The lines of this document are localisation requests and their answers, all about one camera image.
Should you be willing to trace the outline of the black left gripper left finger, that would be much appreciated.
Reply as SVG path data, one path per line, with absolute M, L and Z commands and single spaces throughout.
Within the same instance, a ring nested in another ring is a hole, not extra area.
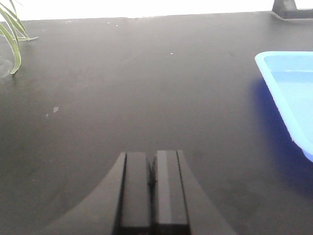
M 49 225 L 45 234 L 150 234 L 149 173 L 145 153 L 121 153 L 95 190 Z

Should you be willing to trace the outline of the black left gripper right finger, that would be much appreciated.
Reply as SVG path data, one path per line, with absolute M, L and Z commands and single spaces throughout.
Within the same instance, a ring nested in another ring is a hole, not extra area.
M 153 170 L 156 235 L 236 234 L 201 188 L 183 151 L 157 151 Z

